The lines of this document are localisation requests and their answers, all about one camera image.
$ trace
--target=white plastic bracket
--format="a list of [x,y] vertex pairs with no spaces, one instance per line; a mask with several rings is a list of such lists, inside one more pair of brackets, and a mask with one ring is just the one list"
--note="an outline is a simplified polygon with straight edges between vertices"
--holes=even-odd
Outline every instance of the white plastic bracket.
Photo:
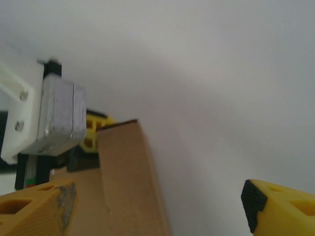
[[9,164],[37,139],[43,72],[29,58],[0,55],[0,89],[11,97],[1,151]]

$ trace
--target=black plastic piece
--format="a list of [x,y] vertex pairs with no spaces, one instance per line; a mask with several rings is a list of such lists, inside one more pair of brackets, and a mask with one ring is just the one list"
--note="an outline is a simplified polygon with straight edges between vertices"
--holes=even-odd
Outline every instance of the black plastic piece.
[[62,74],[62,65],[59,64],[57,61],[54,60],[49,60],[44,64],[44,75],[43,79],[46,78],[47,75],[49,74],[56,74],[61,77]]
[[61,169],[67,165],[69,157],[65,153],[67,151],[53,158],[51,169]]
[[254,233],[257,222],[258,211],[263,211],[267,202],[267,196],[263,194],[249,179],[245,181],[242,195],[243,207],[250,227],[251,233]]
[[26,163],[29,156],[25,154],[18,154],[18,164],[16,165],[15,190],[22,190],[24,188]]
[[98,153],[85,152],[79,145],[66,152],[66,155],[69,157],[68,172],[99,168]]
[[36,185],[49,182],[50,170],[52,169],[54,158],[53,156],[38,157],[36,164]]
[[[6,120],[8,117],[8,111],[0,111],[0,153],[2,151],[4,132],[6,126]],[[16,165],[9,165],[0,158],[0,172],[14,172]]]

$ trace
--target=yellow 3d printed part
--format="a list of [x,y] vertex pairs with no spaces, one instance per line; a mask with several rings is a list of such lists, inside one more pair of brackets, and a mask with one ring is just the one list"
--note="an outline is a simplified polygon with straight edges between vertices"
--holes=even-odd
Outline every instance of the yellow 3d printed part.
[[315,195],[255,179],[242,202],[254,236],[315,236]]
[[72,180],[57,180],[0,196],[0,236],[64,236],[75,209]]
[[104,114],[87,110],[87,133],[80,147],[87,153],[97,153],[98,129],[105,125],[113,124],[114,120]]

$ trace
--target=bolt head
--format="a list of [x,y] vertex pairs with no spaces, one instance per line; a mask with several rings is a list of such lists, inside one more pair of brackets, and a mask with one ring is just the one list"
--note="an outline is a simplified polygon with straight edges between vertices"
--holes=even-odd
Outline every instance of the bolt head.
[[15,131],[22,131],[24,128],[24,121],[17,121],[15,124]]
[[48,128],[45,129],[45,135],[49,135],[50,130]]
[[22,91],[22,92],[20,93],[20,99],[21,99],[21,101],[25,101],[25,100],[28,98],[28,95],[29,95],[29,92],[27,92],[27,91]]

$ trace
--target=rectangular hole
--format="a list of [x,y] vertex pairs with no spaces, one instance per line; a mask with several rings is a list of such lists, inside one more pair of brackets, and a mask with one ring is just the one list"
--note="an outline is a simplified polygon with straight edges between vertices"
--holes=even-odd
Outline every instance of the rectangular hole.
[[16,214],[31,202],[31,200],[6,201],[0,204],[0,214]]
[[89,129],[93,128],[93,122],[91,120],[87,120],[87,128]]
[[84,145],[86,147],[88,147],[88,148],[92,148],[93,147],[93,140],[92,139],[85,138],[83,142],[84,142]]
[[291,201],[291,204],[307,216],[315,216],[315,201],[297,200]]
[[42,187],[42,188],[40,188],[39,190],[40,190],[40,191],[48,191],[49,189],[52,189],[53,187],[54,187],[54,186],[51,184],[51,185]]
[[96,130],[98,131],[102,127],[102,123],[97,121],[96,122]]

